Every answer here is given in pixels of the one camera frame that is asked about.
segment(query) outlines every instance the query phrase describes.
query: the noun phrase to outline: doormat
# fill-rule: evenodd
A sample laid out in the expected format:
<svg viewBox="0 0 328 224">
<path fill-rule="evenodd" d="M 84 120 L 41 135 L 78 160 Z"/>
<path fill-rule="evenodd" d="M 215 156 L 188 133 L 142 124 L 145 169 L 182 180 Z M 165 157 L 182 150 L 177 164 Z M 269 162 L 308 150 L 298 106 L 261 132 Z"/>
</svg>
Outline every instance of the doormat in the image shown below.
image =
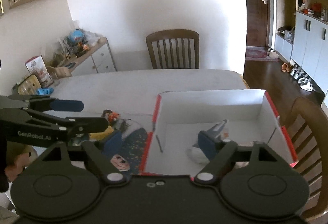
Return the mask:
<svg viewBox="0 0 328 224">
<path fill-rule="evenodd" d="M 245 60 L 278 62 L 279 58 L 271 58 L 267 56 L 267 50 L 265 47 L 246 47 Z"/>
</svg>

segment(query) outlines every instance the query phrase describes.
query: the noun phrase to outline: table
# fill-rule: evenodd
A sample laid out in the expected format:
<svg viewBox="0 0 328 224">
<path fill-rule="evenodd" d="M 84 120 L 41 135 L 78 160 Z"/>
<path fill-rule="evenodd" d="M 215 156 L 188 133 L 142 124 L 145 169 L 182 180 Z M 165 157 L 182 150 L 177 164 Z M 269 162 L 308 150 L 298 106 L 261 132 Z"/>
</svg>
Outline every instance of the table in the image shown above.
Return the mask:
<svg viewBox="0 0 328 224">
<path fill-rule="evenodd" d="M 51 96 L 81 100 L 84 111 L 90 113 L 110 109 L 152 115 L 161 92 L 246 88 L 241 75 L 228 70 L 154 69 L 64 78 Z"/>
</svg>

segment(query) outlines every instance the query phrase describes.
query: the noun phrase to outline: photo frame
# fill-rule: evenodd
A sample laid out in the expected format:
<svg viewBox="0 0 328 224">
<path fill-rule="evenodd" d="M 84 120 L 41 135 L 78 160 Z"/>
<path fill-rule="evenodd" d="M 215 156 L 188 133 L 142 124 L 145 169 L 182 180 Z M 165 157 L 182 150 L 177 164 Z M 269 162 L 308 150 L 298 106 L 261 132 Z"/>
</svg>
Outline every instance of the photo frame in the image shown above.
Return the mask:
<svg viewBox="0 0 328 224">
<path fill-rule="evenodd" d="M 3 6 L 2 6 L 2 0 L 0 0 L 0 16 L 4 14 L 3 12 Z"/>
</svg>

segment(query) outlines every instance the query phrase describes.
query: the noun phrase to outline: white cardboard box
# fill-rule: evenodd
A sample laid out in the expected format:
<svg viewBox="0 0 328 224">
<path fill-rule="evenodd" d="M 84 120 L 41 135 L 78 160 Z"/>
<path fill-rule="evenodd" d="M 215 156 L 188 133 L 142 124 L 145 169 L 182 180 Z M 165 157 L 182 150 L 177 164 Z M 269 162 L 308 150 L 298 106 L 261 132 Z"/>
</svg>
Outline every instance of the white cardboard box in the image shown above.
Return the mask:
<svg viewBox="0 0 328 224">
<path fill-rule="evenodd" d="M 262 141 L 291 166 L 297 155 L 279 114 L 264 90 L 214 90 L 161 93 L 153 117 L 140 171 L 143 174 L 195 176 L 204 165 L 186 154 L 199 131 L 229 120 L 229 139 L 237 143 Z"/>
</svg>

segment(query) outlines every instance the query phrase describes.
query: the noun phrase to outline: wooden chair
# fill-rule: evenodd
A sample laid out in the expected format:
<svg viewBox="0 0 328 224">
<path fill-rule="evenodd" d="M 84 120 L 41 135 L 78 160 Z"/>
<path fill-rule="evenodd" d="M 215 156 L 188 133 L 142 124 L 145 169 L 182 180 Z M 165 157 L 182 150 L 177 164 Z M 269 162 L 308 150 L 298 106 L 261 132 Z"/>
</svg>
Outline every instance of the wooden chair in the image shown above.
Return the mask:
<svg viewBox="0 0 328 224">
<path fill-rule="evenodd" d="M 195 56 L 192 55 L 191 40 L 194 41 Z M 156 59 L 153 48 L 153 42 L 157 43 L 158 53 Z M 148 35 L 146 43 L 150 55 L 151 64 L 153 69 L 158 69 L 159 61 L 160 68 L 199 68 L 199 34 L 191 30 L 166 30 L 159 31 Z"/>
<path fill-rule="evenodd" d="M 310 186 L 310 198 L 302 217 L 307 221 L 314 220 L 328 210 L 328 119 L 319 106 L 298 97 L 282 124 L 299 157 L 294 169 Z"/>
</svg>

